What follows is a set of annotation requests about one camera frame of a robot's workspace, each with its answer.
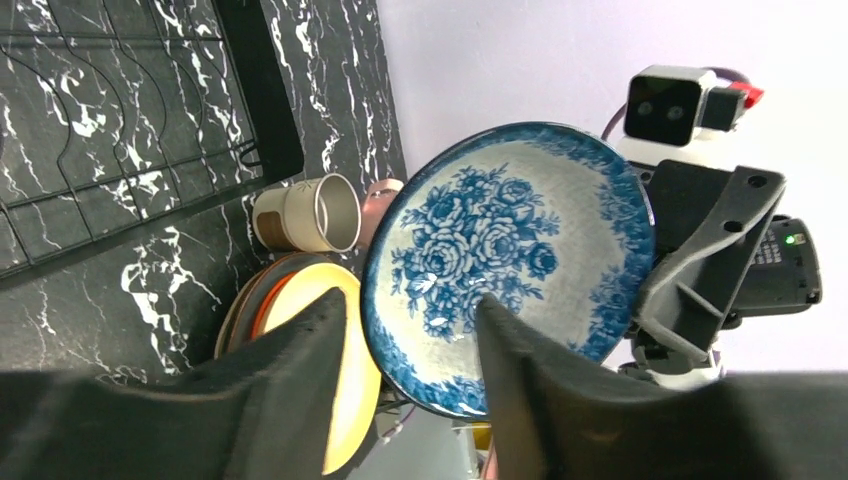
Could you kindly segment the blue floral bowl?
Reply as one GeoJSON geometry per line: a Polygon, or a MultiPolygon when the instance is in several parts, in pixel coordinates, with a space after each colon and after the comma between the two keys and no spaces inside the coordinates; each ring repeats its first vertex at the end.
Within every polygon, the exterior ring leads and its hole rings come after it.
{"type": "Polygon", "coordinates": [[[549,122],[494,127],[437,155],[384,214],[362,273],[366,341],[412,404],[483,421],[485,296],[601,363],[628,330],[654,257],[645,189],[607,143],[549,122]]]}

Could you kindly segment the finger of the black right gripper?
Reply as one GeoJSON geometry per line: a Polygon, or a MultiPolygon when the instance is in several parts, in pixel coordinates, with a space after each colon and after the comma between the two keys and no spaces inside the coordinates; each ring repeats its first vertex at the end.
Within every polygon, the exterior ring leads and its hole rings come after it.
{"type": "Polygon", "coordinates": [[[647,191],[658,242],[677,241],[642,284],[633,320],[668,349],[707,358],[786,188],[738,166],[658,166],[647,191]]]}

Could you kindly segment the black wire dish rack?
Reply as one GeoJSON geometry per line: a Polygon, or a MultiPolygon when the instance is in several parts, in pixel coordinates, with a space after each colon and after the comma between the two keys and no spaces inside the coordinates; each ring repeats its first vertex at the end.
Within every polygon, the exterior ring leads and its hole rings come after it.
{"type": "Polygon", "coordinates": [[[259,1],[1,5],[1,275],[301,172],[259,1]]]}

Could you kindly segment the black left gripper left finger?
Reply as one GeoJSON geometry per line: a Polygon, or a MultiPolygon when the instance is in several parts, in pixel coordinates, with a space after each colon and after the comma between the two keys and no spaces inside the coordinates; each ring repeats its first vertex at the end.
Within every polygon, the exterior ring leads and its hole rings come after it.
{"type": "Polygon", "coordinates": [[[72,371],[1,376],[5,479],[318,479],[346,300],[333,288],[284,325],[166,385],[72,371]]]}

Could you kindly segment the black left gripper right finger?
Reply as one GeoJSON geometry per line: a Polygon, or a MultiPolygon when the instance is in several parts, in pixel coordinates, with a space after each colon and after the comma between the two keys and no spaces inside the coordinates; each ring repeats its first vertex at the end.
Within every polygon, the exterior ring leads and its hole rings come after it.
{"type": "Polygon", "coordinates": [[[477,341],[502,479],[843,479],[847,378],[745,374],[690,391],[617,374],[494,297],[477,341]]]}

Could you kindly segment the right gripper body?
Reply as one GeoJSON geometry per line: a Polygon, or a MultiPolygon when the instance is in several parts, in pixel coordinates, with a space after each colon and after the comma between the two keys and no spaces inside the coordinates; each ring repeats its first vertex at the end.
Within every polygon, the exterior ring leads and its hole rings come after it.
{"type": "Polygon", "coordinates": [[[821,302],[806,225],[775,212],[784,175],[714,168],[665,147],[632,147],[629,159],[653,208],[659,257],[636,305],[630,377],[673,390],[709,383],[724,373],[721,331],[821,302]]]}

